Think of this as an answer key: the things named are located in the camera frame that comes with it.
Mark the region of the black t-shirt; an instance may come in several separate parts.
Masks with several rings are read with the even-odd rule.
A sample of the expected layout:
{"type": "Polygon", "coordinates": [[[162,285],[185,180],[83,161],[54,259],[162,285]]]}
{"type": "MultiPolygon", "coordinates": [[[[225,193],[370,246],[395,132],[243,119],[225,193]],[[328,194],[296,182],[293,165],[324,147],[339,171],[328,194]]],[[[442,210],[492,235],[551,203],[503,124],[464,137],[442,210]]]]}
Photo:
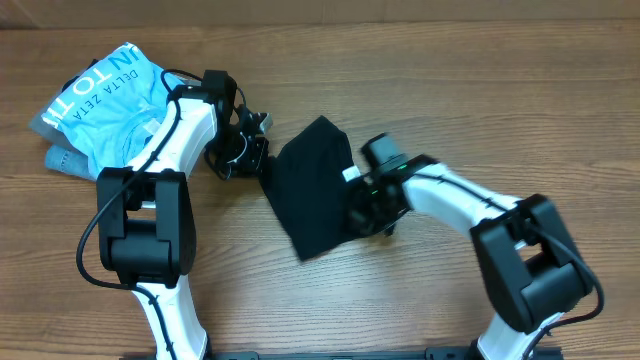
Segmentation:
{"type": "Polygon", "coordinates": [[[353,166],[348,136],[324,116],[267,159],[259,182],[299,260],[356,238],[345,225],[343,172],[353,166]]]}

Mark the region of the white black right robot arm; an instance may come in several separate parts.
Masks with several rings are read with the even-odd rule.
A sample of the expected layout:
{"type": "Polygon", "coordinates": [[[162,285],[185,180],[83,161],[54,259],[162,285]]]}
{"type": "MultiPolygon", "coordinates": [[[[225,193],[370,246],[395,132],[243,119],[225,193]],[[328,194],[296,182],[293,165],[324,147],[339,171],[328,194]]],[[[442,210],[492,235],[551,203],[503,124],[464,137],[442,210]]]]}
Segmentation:
{"type": "Polygon", "coordinates": [[[489,301],[488,328],[467,346],[428,347],[425,359],[561,359],[542,347],[553,329],[597,316],[568,314],[602,286],[547,197],[520,199],[467,180],[420,155],[373,155],[371,171],[342,176],[351,187],[348,223],[360,237],[388,233],[409,211],[431,216],[472,242],[489,301]]]}

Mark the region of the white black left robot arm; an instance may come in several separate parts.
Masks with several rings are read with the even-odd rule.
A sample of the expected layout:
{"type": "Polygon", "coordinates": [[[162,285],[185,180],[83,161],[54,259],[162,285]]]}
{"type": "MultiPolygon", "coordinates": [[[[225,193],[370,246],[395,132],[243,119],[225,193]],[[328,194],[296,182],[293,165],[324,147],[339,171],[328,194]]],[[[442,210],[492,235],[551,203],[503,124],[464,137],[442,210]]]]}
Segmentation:
{"type": "Polygon", "coordinates": [[[236,89],[179,85],[144,150],[97,180],[99,250],[117,287],[138,299],[156,359],[210,359],[188,274],[197,235],[188,179],[200,158],[223,181],[254,177],[267,157],[270,114],[236,103],[236,89]]]}

